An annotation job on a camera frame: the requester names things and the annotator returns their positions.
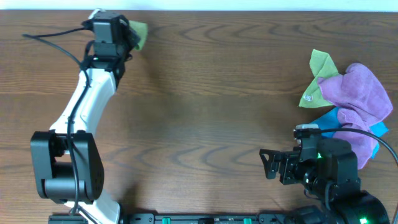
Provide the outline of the olive green cloth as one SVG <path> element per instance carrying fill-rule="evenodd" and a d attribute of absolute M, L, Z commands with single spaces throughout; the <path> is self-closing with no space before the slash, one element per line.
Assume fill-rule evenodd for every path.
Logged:
<path fill-rule="evenodd" d="M 332 103 L 324 99 L 321 89 L 318 85 L 320 80 L 331 78 L 339 74 L 332 58 L 326 52 L 313 49 L 309 66 L 314 78 L 304 91 L 298 106 L 301 108 L 320 108 L 332 106 Z"/>

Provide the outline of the blue cloth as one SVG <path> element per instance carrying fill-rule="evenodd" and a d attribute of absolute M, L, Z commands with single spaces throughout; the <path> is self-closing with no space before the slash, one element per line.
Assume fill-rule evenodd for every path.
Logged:
<path fill-rule="evenodd" d="M 312 121 L 317 124 L 320 129 L 335 129 L 335 128 L 354 128 L 362 131 L 373 133 L 377 137 L 381 137 L 388 132 L 388 128 L 381 121 L 372 126 L 367 125 L 362 118 L 354 111 L 346 108 L 335 107 L 318 119 Z M 360 135 L 358 133 L 323 133 L 322 136 L 326 138 L 340 138 L 348 141 L 352 150 L 358 158 L 358 167 L 363 167 L 369 159 L 374 159 L 378 152 L 380 145 L 377 140 L 369 136 Z"/>

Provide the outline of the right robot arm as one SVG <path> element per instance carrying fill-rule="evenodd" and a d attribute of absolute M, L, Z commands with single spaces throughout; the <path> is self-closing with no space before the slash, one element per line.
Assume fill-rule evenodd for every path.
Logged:
<path fill-rule="evenodd" d="M 300 141 L 292 151 L 259 151 L 268 179 L 302 184 L 321 203 L 294 210 L 285 223 L 389 223 L 381 201 L 361 190 L 358 159 L 348 141 L 320 135 Z"/>

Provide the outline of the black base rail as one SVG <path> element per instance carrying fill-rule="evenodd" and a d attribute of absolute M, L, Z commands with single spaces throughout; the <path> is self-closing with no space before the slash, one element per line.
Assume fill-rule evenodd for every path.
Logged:
<path fill-rule="evenodd" d="M 301 218 L 285 213 L 252 214 L 167 214 L 135 213 L 125 215 L 119 224 L 297 224 Z"/>

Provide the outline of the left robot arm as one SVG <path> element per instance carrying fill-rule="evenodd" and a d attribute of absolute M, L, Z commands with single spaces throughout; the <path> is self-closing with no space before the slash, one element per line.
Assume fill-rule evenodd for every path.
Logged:
<path fill-rule="evenodd" d="M 95 143 L 103 111 L 115 94 L 132 50 L 141 50 L 148 26 L 123 16 L 89 19 L 82 30 L 95 39 L 85 47 L 83 60 L 49 35 L 32 39 L 70 57 L 79 68 L 79 81 L 62 115 L 48 131 L 36 131 L 30 140 L 37 193 L 41 198 L 69 207 L 69 220 L 81 215 L 88 223 L 120 223 L 121 206 L 103 188 L 104 167 Z"/>

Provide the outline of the light green cloth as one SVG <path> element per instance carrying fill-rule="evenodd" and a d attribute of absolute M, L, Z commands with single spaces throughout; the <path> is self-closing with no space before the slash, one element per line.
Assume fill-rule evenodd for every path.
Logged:
<path fill-rule="evenodd" d="M 137 38 L 135 49 L 141 51 L 144 48 L 148 35 L 148 25 L 143 22 L 129 21 L 130 28 L 135 32 Z"/>

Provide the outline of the purple cloth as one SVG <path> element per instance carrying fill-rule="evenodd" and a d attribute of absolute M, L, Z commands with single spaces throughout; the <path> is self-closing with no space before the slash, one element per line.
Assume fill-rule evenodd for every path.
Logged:
<path fill-rule="evenodd" d="M 335 107 L 356 112 L 369 126 L 383 121 L 393 105 L 380 81 L 361 63 L 353 63 L 344 75 L 320 80 L 325 100 Z"/>

